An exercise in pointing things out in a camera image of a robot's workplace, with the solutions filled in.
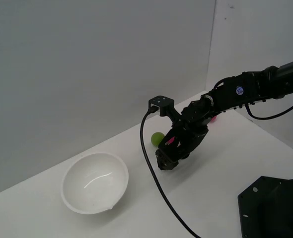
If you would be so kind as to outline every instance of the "pink object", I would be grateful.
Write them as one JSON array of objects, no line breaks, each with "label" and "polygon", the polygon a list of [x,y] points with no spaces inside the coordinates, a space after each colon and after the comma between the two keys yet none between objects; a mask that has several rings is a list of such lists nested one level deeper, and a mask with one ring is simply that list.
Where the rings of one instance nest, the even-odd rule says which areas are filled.
[{"label": "pink object", "polygon": [[214,121],[216,121],[216,118],[217,118],[217,116],[213,117],[210,122],[213,123]]},{"label": "pink object", "polygon": [[174,139],[175,139],[175,136],[172,137],[171,139],[169,139],[169,140],[165,143],[165,145],[169,145],[169,144],[171,144],[171,143],[174,141]]}]

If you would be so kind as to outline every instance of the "white table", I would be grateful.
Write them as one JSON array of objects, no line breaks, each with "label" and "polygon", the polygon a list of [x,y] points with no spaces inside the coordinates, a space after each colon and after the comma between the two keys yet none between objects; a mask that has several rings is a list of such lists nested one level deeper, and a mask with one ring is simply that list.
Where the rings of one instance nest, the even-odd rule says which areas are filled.
[{"label": "white table", "polygon": [[[176,106],[181,111],[191,100]],[[160,196],[139,141],[139,126],[102,142],[0,193],[0,238],[187,238]],[[166,133],[168,118],[146,122],[146,149],[156,167],[150,137]],[[155,168],[178,213],[203,238],[241,237],[237,196],[259,176],[293,179],[293,149],[235,111],[209,125],[202,144],[173,171]],[[119,155],[129,169],[128,189],[110,211],[80,215],[60,197],[61,179],[81,156],[96,151]]]}]

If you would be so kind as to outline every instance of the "bowl rim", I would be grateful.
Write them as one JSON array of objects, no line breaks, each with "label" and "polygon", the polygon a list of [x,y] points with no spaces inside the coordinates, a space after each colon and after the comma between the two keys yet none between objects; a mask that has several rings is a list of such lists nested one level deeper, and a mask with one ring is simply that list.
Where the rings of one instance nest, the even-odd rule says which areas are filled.
[{"label": "bowl rim", "polygon": [[[104,208],[100,208],[100,209],[97,209],[96,211],[82,211],[82,210],[79,210],[75,207],[73,207],[65,198],[65,194],[64,194],[64,184],[65,184],[65,179],[66,179],[66,176],[68,174],[68,172],[72,169],[72,167],[77,163],[79,162],[80,160],[90,156],[90,155],[96,155],[96,154],[107,154],[107,155],[110,155],[112,157],[114,157],[115,159],[117,159],[120,164],[122,165],[122,168],[124,169],[124,172],[125,172],[125,184],[124,184],[124,188],[122,189],[121,193],[118,195],[118,197],[116,197],[116,199],[114,200],[113,204],[110,206],[110,207],[104,207]],[[103,152],[103,151],[98,151],[98,152],[93,152],[93,153],[90,153],[90,154],[86,154],[80,158],[78,158],[76,161],[74,161],[72,163],[72,165],[69,166],[69,168],[67,169],[67,171],[65,172],[64,176],[63,176],[63,180],[61,182],[61,197],[62,197],[62,200],[63,202],[65,203],[65,205],[71,209],[72,211],[74,212],[77,212],[77,213],[80,213],[80,214],[97,214],[97,213],[100,213],[100,212],[103,212],[103,211],[106,211],[106,210],[110,210],[114,207],[114,205],[117,204],[117,202],[120,200],[120,198],[123,196],[123,194],[125,193],[126,189],[127,189],[127,186],[128,186],[128,182],[129,182],[129,172],[128,172],[128,167],[127,165],[123,162],[123,160],[115,155],[115,154],[112,154],[112,153],[109,153],[109,152]]]}]

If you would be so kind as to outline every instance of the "green ball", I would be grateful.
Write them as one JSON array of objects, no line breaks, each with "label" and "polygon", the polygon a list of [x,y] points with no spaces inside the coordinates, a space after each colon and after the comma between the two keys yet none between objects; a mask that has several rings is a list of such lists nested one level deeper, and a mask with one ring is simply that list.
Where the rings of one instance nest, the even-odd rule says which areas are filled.
[{"label": "green ball", "polygon": [[151,143],[154,146],[158,146],[161,141],[163,140],[163,138],[165,137],[165,135],[162,132],[156,132],[151,136]]}]

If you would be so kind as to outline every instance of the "white bowl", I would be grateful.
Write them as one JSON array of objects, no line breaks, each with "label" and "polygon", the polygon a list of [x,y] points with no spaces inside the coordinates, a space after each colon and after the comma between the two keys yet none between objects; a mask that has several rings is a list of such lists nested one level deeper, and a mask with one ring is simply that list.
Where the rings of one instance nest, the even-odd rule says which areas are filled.
[{"label": "white bowl", "polygon": [[109,153],[95,153],[77,160],[66,172],[61,196],[80,214],[103,212],[119,201],[128,185],[125,163]]}]

